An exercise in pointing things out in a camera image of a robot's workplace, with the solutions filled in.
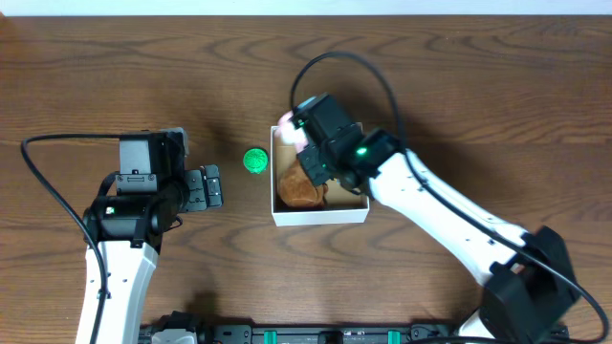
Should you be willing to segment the green round toy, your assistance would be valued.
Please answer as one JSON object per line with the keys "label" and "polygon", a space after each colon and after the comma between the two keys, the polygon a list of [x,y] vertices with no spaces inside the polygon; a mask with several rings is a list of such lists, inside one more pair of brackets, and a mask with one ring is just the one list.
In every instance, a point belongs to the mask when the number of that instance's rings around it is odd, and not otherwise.
{"label": "green round toy", "polygon": [[252,174],[261,174],[267,169],[268,164],[268,153],[262,148],[250,148],[243,156],[243,165]]}

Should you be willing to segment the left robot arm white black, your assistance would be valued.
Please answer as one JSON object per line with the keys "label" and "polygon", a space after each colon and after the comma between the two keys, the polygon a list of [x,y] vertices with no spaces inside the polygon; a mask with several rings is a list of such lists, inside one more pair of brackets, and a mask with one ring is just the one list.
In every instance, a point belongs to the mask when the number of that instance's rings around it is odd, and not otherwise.
{"label": "left robot arm white black", "polygon": [[155,271],[165,232],[180,223],[182,213],[223,204],[220,171],[210,164],[167,180],[152,194],[118,193],[113,183],[153,182],[153,175],[109,174],[85,212],[85,224],[95,240],[104,272],[93,247],[86,250],[86,288],[77,343],[135,343],[144,300]]}

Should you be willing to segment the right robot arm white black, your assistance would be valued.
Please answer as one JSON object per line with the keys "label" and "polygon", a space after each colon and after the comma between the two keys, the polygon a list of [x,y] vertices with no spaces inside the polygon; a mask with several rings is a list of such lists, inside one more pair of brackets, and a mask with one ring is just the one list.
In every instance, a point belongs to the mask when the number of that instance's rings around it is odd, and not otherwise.
{"label": "right robot arm white black", "polygon": [[395,136],[356,124],[298,129],[297,158],[314,183],[330,179],[404,215],[482,286],[482,303],[451,336],[460,343],[560,341],[552,329],[580,299],[563,239],[530,233],[443,182]]}

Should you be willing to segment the pink white duck toy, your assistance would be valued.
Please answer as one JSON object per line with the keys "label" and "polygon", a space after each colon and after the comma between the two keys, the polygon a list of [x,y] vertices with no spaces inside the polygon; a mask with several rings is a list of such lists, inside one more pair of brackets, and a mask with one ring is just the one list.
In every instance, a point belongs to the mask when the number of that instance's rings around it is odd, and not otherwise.
{"label": "pink white duck toy", "polygon": [[296,129],[294,127],[292,123],[293,116],[293,112],[288,112],[278,120],[278,128],[275,131],[275,135],[279,137],[283,143],[292,145],[295,151],[300,153],[308,145],[308,139],[302,129]]}

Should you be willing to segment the brown plush bear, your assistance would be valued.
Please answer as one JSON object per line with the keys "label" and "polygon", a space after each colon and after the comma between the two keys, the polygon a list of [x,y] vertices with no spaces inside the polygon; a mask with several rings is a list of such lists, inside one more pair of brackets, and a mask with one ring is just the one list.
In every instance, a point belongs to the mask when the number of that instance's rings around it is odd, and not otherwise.
{"label": "brown plush bear", "polygon": [[291,208],[322,208],[325,206],[326,183],[313,186],[299,161],[294,161],[280,176],[277,193]]}

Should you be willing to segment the white cardboard box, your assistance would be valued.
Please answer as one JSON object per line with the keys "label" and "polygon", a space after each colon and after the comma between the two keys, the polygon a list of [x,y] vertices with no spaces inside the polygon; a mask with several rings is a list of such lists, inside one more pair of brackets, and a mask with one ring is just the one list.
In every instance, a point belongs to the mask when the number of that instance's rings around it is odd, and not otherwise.
{"label": "white cardboard box", "polygon": [[295,160],[295,148],[286,144],[270,128],[270,181],[271,213],[276,226],[314,226],[364,223],[370,210],[366,196],[357,196],[344,190],[336,181],[327,183],[323,207],[293,208],[287,206],[278,194],[278,182],[284,171]]}

